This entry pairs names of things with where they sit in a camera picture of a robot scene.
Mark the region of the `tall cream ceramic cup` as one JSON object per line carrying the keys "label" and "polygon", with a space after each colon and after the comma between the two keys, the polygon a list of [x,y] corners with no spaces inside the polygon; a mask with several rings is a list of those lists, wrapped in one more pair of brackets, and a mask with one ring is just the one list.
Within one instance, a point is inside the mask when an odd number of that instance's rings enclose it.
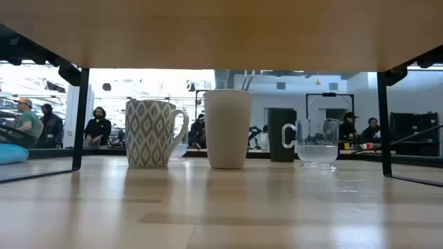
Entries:
{"label": "tall cream ceramic cup", "polygon": [[253,95],[239,89],[204,93],[206,147],[214,169],[241,169],[246,160]]}

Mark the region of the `tall black cup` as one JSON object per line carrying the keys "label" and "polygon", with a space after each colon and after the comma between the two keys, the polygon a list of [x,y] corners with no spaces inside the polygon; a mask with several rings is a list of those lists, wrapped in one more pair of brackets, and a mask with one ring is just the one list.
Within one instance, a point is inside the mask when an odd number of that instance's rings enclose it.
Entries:
{"label": "tall black cup", "polygon": [[286,124],[295,124],[297,112],[290,108],[269,108],[267,115],[269,154],[272,162],[292,163],[294,146],[285,148],[282,145],[282,128]]}

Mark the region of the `grey white patterned mug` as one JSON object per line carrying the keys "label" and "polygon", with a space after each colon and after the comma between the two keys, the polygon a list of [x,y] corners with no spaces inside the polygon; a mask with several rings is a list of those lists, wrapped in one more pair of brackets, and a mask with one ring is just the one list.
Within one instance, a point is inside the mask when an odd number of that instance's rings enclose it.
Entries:
{"label": "grey white patterned mug", "polygon": [[129,100],[125,106],[129,167],[167,167],[172,152],[186,136],[188,125],[188,114],[169,102]]}

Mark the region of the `clear glass mug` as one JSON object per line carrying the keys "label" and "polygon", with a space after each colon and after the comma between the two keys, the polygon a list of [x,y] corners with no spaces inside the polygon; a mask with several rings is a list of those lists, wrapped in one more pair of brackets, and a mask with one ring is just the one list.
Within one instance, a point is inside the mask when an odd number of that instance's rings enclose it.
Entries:
{"label": "clear glass mug", "polygon": [[336,119],[305,119],[281,128],[282,146],[294,147],[304,167],[335,169],[340,123]]}
{"label": "clear glass mug", "polygon": [[183,157],[187,152],[188,145],[185,143],[179,143],[172,151],[172,157]]}

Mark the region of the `person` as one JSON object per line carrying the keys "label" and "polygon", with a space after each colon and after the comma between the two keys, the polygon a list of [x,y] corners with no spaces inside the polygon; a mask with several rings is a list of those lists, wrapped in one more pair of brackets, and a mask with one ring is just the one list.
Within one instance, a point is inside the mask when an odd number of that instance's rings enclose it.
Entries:
{"label": "person", "polygon": [[93,111],[93,118],[88,121],[84,130],[84,138],[88,146],[106,149],[110,134],[111,122],[106,119],[106,111],[102,107],[96,107]]}
{"label": "person", "polygon": [[343,122],[339,126],[339,140],[351,141],[361,138],[361,134],[356,130],[354,121],[356,116],[353,112],[347,112],[343,117]]}
{"label": "person", "polygon": [[40,120],[43,124],[43,130],[37,147],[41,149],[61,149],[63,136],[62,119],[53,113],[53,108],[50,104],[43,104],[41,110],[43,116]]}
{"label": "person", "polygon": [[19,98],[16,100],[16,103],[21,113],[17,121],[16,129],[37,140],[41,136],[44,126],[32,110],[32,101],[28,98]]}
{"label": "person", "polygon": [[260,149],[263,152],[269,152],[269,133],[268,125],[264,125],[260,133]]}
{"label": "person", "polygon": [[206,148],[205,115],[200,113],[190,128],[190,146]]}
{"label": "person", "polygon": [[363,130],[361,135],[365,142],[379,143],[381,134],[378,120],[376,118],[370,118],[368,120],[368,127]]}

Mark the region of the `black cabinet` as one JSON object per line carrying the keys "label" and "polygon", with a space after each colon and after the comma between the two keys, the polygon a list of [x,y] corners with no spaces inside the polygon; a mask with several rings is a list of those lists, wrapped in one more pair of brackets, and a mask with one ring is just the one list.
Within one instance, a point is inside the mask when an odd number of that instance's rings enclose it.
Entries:
{"label": "black cabinet", "polygon": [[438,113],[390,113],[390,138],[392,142],[414,135],[414,137],[392,146],[398,155],[440,155],[440,130],[424,132],[439,125]]}

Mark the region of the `blue cloth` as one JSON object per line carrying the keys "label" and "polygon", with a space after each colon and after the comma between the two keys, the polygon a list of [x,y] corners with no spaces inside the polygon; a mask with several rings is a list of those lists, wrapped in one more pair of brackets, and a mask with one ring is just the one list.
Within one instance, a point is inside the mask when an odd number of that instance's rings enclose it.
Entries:
{"label": "blue cloth", "polygon": [[27,149],[13,144],[0,144],[0,165],[23,163],[29,157]]}

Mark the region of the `black background gantry frame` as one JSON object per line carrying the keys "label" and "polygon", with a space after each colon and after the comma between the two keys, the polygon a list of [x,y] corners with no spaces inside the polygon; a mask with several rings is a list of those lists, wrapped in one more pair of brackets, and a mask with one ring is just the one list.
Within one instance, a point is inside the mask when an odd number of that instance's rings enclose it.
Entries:
{"label": "black background gantry frame", "polygon": [[355,112],[355,105],[354,105],[354,94],[349,94],[349,93],[334,93],[334,92],[329,92],[329,93],[306,93],[305,94],[305,117],[306,119],[309,119],[309,96],[311,95],[315,95],[315,96],[321,96],[324,98],[335,98],[337,96],[343,97],[343,96],[347,96],[350,97],[351,99],[351,112],[354,113]]}

